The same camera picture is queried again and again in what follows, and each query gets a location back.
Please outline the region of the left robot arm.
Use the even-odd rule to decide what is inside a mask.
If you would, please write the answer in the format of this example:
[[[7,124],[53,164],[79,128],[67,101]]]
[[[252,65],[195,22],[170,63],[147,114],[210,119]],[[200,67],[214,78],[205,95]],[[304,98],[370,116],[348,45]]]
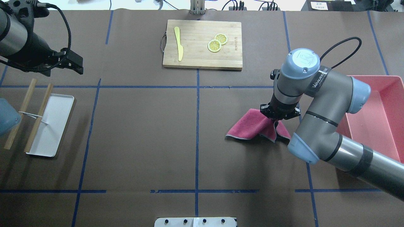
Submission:
[[[36,18],[49,15],[50,4],[37,0],[1,1],[1,60],[23,72],[50,76],[62,60],[33,28]]]

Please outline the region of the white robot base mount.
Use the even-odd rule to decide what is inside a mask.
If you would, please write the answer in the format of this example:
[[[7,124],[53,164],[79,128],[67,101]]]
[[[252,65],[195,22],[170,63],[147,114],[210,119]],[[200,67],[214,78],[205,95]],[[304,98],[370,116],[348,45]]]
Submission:
[[[157,218],[155,227],[237,227],[233,217],[167,217]]]

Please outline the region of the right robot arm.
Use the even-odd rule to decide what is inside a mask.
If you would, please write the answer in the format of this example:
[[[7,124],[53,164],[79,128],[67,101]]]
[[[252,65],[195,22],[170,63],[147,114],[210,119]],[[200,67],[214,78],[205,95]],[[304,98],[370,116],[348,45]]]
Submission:
[[[337,132],[346,113],[359,112],[371,94],[368,84],[320,64],[310,49],[290,51],[278,72],[271,74],[274,91],[260,112],[274,121],[301,115],[301,97],[313,98],[288,150],[309,163],[325,161],[400,200],[403,200],[403,164]]]

